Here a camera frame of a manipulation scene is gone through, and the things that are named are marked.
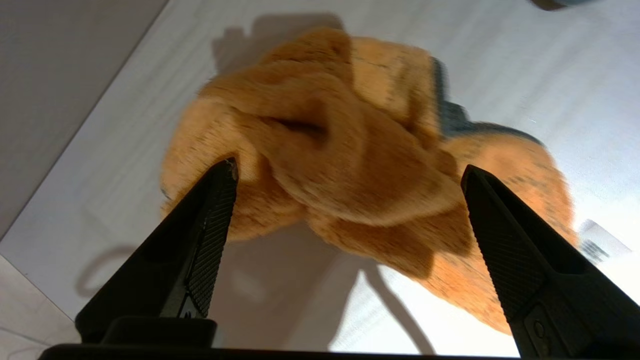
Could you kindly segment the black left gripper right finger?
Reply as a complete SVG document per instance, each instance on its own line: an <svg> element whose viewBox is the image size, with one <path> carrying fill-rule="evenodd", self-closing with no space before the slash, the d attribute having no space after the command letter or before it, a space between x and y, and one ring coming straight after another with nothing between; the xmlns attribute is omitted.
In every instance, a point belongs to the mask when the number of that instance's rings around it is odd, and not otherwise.
<svg viewBox="0 0 640 360"><path fill-rule="evenodd" d="M496 176L466 167L478 248L521 358L638 358L640 309Z"/></svg>

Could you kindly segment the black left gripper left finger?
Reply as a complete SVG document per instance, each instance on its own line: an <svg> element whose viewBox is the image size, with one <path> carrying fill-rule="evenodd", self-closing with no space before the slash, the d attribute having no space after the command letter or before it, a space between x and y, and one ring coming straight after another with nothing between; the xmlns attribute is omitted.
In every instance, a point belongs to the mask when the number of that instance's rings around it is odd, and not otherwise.
<svg viewBox="0 0 640 360"><path fill-rule="evenodd" d="M84 344L212 346L208 313L238 182L233 157L197 180L78 313Z"/></svg>

